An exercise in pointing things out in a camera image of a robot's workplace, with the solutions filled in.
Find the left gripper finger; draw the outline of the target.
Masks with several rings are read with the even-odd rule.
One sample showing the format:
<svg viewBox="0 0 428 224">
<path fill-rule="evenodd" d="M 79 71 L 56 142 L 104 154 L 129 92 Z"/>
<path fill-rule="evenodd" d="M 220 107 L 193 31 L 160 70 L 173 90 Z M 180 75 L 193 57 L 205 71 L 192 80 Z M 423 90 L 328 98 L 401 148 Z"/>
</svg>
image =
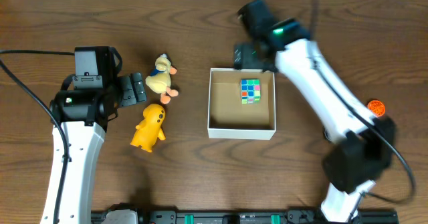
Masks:
<svg viewBox="0 0 428 224">
<path fill-rule="evenodd" d="M 140 72 L 136 72 L 131 74 L 130 77 L 133 85 L 136 102 L 137 103 L 146 102 L 147 97 L 146 97 L 146 91 L 144 89 L 142 74 Z"/>
<path fill-rule="evenodd" d="M 136 104 L 136 96 L 134 86 L 130 76 L 119 77 L 120 89 L 122 90 L 122 98 L 120 101 L 121 107 L 132 106 Z"/>
</svg>

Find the plush yellow duck toy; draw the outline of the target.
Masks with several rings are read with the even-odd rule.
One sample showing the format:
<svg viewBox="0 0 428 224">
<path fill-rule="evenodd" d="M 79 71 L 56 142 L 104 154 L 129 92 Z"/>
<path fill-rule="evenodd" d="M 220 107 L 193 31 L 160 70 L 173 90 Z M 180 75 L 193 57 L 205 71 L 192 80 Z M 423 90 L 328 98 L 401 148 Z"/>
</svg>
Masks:
<svg viewBox="0 0 428 224">
<path fill-rule="evenodd" d="M 177 90 L 171 88 L 171 75 L 176 73 L 177 69 L 173 66 L 170 57 L 162 53 L 155 60 L 154 70 L 145 79 L 145 84 L 160 95 L 162 104 L 168 104 L 172 97 L 179 95 Z"/>
</svg>

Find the multicolour puzzle cube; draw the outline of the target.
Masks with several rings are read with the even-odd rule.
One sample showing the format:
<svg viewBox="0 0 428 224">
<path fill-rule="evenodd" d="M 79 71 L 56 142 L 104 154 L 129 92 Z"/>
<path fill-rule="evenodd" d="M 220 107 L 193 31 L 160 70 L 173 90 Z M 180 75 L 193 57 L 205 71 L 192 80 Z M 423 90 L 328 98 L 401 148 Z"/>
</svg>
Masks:
<svg viewBox="0 0 428 224">
<path fill-rule="evenodd" d="M 261 100 L 259 79 L 242 79 L 240 81 L 241 103 L 253 104 Z"/>
</svg>

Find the yellow dog figure toy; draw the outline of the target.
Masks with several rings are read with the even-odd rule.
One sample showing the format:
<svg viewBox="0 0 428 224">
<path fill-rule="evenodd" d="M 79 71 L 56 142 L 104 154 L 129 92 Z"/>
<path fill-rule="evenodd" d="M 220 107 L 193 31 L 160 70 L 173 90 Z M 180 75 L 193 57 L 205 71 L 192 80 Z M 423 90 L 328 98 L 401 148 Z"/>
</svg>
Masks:
<svg viewBox="0 0 428 224">
<path fill-rule="evenodd" d="M 165 109 L 159 104 L 150 104 L 143 110 L 143 120 L 136 125 L 136 132 L 130 142 L 132 146 L 152 152 L 157 140 L 165 140 L 161 127 L 166 116 Z"/>
</svg>

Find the orange round disc toy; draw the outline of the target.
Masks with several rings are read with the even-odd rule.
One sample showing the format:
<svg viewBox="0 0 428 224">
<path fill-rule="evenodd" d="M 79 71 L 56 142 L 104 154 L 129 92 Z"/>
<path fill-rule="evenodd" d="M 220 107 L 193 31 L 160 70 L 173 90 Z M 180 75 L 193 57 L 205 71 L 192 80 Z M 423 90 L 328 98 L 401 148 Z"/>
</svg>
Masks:
<svg viewBox="0 0 428 224">
<path fill-rule="evenodd" d="M 386 107 L 380 100 L 371 100 L 366 106 L 376 117 L 385 115 Z"/>
</svg>

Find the black round disc toy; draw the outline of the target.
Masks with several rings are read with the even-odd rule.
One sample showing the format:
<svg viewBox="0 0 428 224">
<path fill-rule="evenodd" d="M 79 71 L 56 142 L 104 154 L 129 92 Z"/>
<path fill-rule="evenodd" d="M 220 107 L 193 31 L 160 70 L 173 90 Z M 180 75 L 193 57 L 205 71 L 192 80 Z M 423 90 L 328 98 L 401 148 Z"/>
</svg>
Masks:
<svg viewBox="0 0 428 224">
<path fill-rule="evenodd" d="M 323 132 L 324 132 L 324 138 L 325 138 L 328 142 L 331 142 L 330 135 L 329 135 L 329 133 L 328 133 L 328 131 L 327 131 L 327 129 L 326 129 L 325 127 L 323 127 Z"/>
</svg>

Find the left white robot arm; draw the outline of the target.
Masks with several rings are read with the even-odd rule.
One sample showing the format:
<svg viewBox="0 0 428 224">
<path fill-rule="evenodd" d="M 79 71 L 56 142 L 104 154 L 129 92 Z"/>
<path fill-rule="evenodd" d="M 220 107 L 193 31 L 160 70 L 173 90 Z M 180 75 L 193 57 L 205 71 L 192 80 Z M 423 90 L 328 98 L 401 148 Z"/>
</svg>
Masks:
<svg viewBox="0 0 428 224">
<path fill-rule="evenodd" d="M 94 177 L 109 121 L 145 102 L 142 74 L 125 76 L 114 47 L 76 47 L 75 72 L 50 102 L 53 162 L 42 223 L 90 223 Z"/>
</svg>

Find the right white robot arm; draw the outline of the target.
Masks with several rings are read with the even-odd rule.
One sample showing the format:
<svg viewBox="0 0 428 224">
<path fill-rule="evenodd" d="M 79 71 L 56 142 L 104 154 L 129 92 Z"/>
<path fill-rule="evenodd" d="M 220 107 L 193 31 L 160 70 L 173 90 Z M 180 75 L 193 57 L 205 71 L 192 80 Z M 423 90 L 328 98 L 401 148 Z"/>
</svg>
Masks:
<svg viewBox="0 0 428 224">
<path fill-rule="evenodd" d="M 265 1 L 253 0 L 238 12 L 258 48 L 235 53 L 235 66 L 247 62 L 283 74 L 303 95 L 324 126 L 334 148 L 324 157 L 328 179 L 319 210 L 321 223 L 398 223 L 395 211 L 361 211 L 377 179 L 395 154 L 395 123 L 363 105 L 336 75 L 314 41 L 295 19 L 278 20 Z"/>
</svg>

